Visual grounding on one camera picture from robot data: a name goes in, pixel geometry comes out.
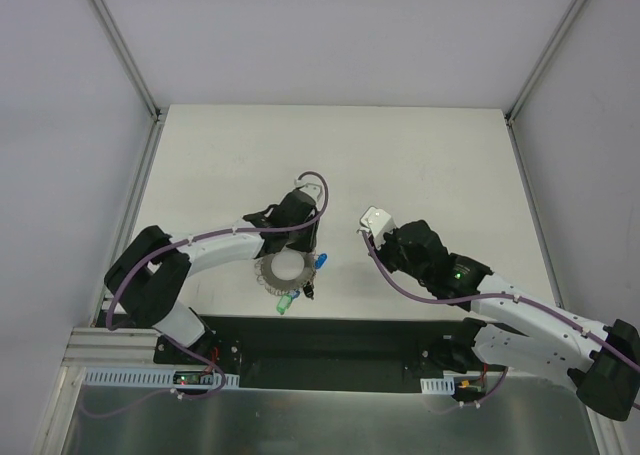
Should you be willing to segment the blue key tag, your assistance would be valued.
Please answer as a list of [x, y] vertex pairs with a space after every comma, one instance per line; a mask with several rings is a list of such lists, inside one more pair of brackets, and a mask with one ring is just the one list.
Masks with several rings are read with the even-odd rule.
[[323, 267], [323, 265], [326, 263], [327, 259], [328, 259], [328, 255], [326, 253], [319, 254], [315, 259], [314, 268], [316, 270], [320, 270]]

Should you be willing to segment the metal key organizer ring disc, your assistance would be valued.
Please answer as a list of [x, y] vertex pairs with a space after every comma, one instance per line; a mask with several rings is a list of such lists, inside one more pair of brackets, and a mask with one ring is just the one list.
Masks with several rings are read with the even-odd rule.
[[269, 294], [302, 290], [316, 275], [315, 254], [285, 249], [261, 257], [254, 265], [256, 280]]

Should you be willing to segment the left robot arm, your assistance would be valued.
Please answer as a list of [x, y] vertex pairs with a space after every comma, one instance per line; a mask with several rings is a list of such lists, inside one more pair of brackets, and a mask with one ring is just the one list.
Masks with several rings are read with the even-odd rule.
[[186, 240], [148, 226], [106, 272], [104, 285], [135, 327], [157, 330], [177, 342], [188, 363], [202, 363], [211, 352], [211, 332], [180, 302], [185, 281], [222, 265], [253, 261], [259, 284], [272, 294], [312, 296], [322, 195], [320, 186], [307, 183], [228, 228]]

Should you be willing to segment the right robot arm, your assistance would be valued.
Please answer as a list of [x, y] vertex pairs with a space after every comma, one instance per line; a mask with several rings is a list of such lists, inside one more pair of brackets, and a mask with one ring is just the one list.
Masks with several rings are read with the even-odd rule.
[[448, 252], [419, 220], [363, 237], [389, 285], [418, 303], [468, 312], [465, 328], [442, 356], [458, 372], [479, 363], [515, 368], [575, 392], [592, 411], [625, 421], [638, 409], [639, 331], [547, 304], [488, 266]]

